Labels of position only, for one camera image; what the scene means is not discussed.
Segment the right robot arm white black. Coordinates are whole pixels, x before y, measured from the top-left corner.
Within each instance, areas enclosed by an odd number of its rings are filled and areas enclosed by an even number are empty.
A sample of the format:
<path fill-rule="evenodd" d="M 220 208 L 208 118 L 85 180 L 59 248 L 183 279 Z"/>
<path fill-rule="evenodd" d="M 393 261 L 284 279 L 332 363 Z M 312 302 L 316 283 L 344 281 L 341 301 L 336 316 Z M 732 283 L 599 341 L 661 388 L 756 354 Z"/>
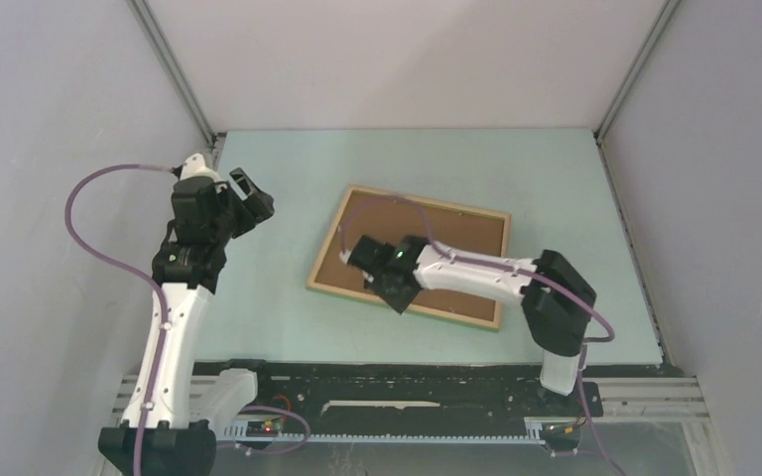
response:
<path fill-rule="evenodd" d="M 596 293 L 561 254 L 545 250 L 536 259 L 512 259 L 420 236 L 406 236 L 393 245 L 363 235 L 352 248 L 341 249 L 339 259 L 358 270 L 364 288 L 398 313 L 423 291 L 456 292 L 519 307 L 543 351 L 539 405 L 561 415 L 575 404 Z"/>

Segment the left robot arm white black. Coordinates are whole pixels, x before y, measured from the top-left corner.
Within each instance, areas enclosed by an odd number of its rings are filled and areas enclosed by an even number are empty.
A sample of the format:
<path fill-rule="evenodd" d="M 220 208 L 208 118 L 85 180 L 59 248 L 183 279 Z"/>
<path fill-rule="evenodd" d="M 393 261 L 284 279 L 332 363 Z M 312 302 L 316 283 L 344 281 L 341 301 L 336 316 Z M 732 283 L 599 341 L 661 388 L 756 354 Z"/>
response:
<path fill-rule="evenodd" d="M 176 169 L 174 213 L 151 264 L 153 316 L 136 387 L 119 423 L 101 430 L 98 449 L 124 475 L 207 475 L 217 438 L 245 408 L 262 413 L 273 385 L 254 372 L 229 370 L 191 399 L 194 348 L 214 298 L 230 240 L 274 214 L 273 197 L 240 168 Z"/>

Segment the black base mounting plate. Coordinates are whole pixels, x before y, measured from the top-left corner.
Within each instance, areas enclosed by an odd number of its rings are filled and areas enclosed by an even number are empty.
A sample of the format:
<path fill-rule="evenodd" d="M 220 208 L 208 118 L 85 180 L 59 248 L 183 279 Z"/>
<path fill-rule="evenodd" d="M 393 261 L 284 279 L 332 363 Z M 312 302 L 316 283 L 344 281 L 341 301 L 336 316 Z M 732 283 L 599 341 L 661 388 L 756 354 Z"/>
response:
<path fill-rule="evenodd" d="M 545 389 L 535 365 L 452 366 L 199 362 L 196 377 L 246 369 L 258 378 L 257 405 L 293 412 L 283 434 L 315 440 L 519 440 L 533 422 L 600 417 L 598 387 L 567 396 Z"/>

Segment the left aluminium corner post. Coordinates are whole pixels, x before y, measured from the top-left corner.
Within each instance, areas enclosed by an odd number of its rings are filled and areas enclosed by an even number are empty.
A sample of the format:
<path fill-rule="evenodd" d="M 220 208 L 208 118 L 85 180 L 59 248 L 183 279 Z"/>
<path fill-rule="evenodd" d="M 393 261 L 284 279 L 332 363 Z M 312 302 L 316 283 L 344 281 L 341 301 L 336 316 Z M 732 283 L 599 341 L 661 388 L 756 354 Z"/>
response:
<path fill-rule="evenodd" d="M 146 0 L 126 0 L 126 3 L 143 30 L 148 44 L 154 51 L 154 54 L 156 55 L 160 66 L 165 71 L 172 87 L 183 102 L 196 129 L 208 145 L 213 145 L 217 134 L 206 119 L 203 109 L 195 97 L 191 84 L 188 81 L 150 3 Z"/>

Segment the aluminium corner post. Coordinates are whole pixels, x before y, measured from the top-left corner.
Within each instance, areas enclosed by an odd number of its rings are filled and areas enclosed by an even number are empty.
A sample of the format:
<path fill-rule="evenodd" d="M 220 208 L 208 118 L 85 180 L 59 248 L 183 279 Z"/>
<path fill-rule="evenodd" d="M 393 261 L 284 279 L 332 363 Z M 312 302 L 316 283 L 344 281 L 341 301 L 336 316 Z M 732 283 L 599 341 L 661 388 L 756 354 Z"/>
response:
<path fill-rule="evenodd" d="M 203 109 L 195 97 L 191 84 L 188 81 L 150 3 L 146 0 L 126 0 L 126 3 L 143 30 L 148 44 L 154 51 L 154 54 L 156 55 L 160 66 L 165 71 L 172 87 L 183 102 L 196 129 L 208 145 L 213 145 L 217 134 L 206 119 Z"/>
<path fill-rule="evenodd" d="M 598 146 L 605 142 L 634 86 L 651 61 L 657 46 L 662 41 L 683 3 L 683 0 L 666 0 L 663 3 L 594 131 L 594 138 Z"/>

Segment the aluminium rail base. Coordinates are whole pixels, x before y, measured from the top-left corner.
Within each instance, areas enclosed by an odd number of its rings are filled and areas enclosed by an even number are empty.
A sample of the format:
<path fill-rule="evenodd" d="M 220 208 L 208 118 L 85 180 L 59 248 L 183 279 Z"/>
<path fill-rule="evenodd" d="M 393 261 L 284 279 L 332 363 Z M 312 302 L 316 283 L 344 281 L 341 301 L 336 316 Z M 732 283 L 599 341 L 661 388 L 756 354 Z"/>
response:
<path fill-rule="evenodd" d="M 603 414 L 592 417 L 597 423 L 691 423 L 704 422 L 708 419 L 708 411 L 703 400 L 699 385 L 693 378 L 649 378 L 649 379 L 619 379 L 593 378 L 584 379 L 583 384 L 594 383 L 598 387 Z M 336 443 L 427 443 L 427 444 L 539 444 L 554 442 L 558 438 L 571 439 L 576 437 L 578 430 L 585 423 L 544 422 L 531 423 L 533 437 L 519 440 L 485 440 L 485 441 L 445 441 L 445 440 L 393 440 L 381 441 L 346 441 L 344 439 L 326 438 L 317 441 L 312 432 L 302 435 L 284 435 L 286 424 L 274 422 L 265 424 L 265 414 L 243 412 L 238 415 L 230 426 L 218 436 L 221 441 L 242 442 L 294 442 L 306 439 L 309 442 Z"/>

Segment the right aluminium corner post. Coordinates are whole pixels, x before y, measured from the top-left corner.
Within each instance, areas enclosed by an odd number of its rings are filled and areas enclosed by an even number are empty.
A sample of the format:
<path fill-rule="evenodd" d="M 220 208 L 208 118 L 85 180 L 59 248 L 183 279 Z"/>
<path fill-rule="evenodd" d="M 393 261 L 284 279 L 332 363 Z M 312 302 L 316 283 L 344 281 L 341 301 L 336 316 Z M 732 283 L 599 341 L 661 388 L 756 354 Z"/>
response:
<path fill-rule="evenodd" d="M 605 142 L 634 86 L 651 61 L 657 46 L 662 41 L 683 3 L 683 0 L 666 0 L 663 3 L 594 131 L 594 138 L 598 146 Z"/>

